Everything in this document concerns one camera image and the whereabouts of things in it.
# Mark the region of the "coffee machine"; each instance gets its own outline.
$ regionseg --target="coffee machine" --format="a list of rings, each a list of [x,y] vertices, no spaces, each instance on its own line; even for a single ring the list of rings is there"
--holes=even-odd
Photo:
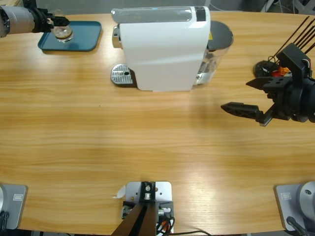
[[[126,64],[116,65],[112,82],[150,91],[187,91],[204,61],[210,34],[205,6],[113,9],[113,46]]]

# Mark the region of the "wooden table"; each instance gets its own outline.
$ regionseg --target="wooden table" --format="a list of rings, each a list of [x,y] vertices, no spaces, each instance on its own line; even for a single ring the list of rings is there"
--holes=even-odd
[[[0,181],[29,187],[20,228],[111,234],[121,221],[117,191],[165,180],[177,232],[281,230],[273,188],[315,179],[315,124],[275,119],[263,128],[220,105],[271,105],[245,83],[304,18],[212,13],[234,44],[213,80],[190,92],[114,86],[111,68],[124,56],[112,47],[110,15],[70,17],[102,23],[98,47],[87,53],[43,53],[41,34],[1,39]]]

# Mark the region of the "black cable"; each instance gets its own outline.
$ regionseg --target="black cable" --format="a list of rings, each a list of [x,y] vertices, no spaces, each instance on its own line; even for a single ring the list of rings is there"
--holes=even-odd
[[[169,235],[191,235],[191,234],[196,234],[196,233],[202,233],[202,234],[205,234],[207,236],[212,236],[211,234],[209,234],[208,232],[203,231],[203,230],[196,230],[196,231],[182,232],[182,233],[170,233]]]
[[[296,222],[296,220],[292,217],[292,216],[289,216],[287,219],[286,219],[287,223],[292,226],[296,232],[301,235],[301,236],[308,236],[308,232],[306,229],[304,229],[301,225],[299,225],[299,223]]]

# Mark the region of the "black rod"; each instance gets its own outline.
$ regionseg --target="black rod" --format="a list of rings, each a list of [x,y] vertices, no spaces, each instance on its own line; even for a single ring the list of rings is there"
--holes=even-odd
[[[307,28],[313,23],[313,21],[314,21],[314,19],[311,21],[311,22],[309,22],[309,24],[305,27],[305,29],[299,34],[299,36],[297,36],[297,38],[294,40],[294,42],[293,43],[295,43],[300,37],[301,37],[301,35],[307,30]]]
[[[297,47],[299,48],[299,49],[302,49],[302,45],[304,45],[305,46],[305,42],[309,42],[309,38],[310,37],[313,37],[313,34],[314,34],[314,32],[315,32],[315,29],[309,34],[309,35],[307,35],[307,37],[300,43],[300,45],[297,45]]]
[[[315,33],[310,37],[309,40],[307,40],[307,42],[305,44],[302,45],[302,47],[300,48],[301,50],[315,37]]]
[[[312,26],[301,38],[300,40],[295,44],[298,48],[301,46],[301,42],[310,34],[312,29],[314,29],[315,26]]]
[[[312,50],[313,47],[315,47],[315,43],[313,43],[313,44],[308,48],[308,50],[305,51],[305,54],[307,54],[310,50]]]
[[[275,56],[278,54],[278,52],[281,51],[281,49],[285,46],[285,44],[295,35],[295,33],[301,28],[301,26],[307,21],[307,19],[309,18],[310,16],[306,17],[304,19],[304,21],[299,25],[299,27],[293,32],[293,34],[287,39],[287,41],[279,48],[279,50],[271,57],[271,58],[275,58]],[[311,25],[311,23],[314,21],[315,19],[313,19],[307,26],[306,28],[303,30],[302,33],[304,33],[304,31]]]

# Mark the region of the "teal tray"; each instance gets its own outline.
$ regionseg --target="teal tray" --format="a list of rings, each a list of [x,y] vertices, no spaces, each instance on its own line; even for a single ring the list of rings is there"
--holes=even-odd
[[[96,45],[102,29],[97,21],[71,21],[74,33],[69,42],[59,42],[53,33],[44,33],[38,42],[43,51],[91,51]]]

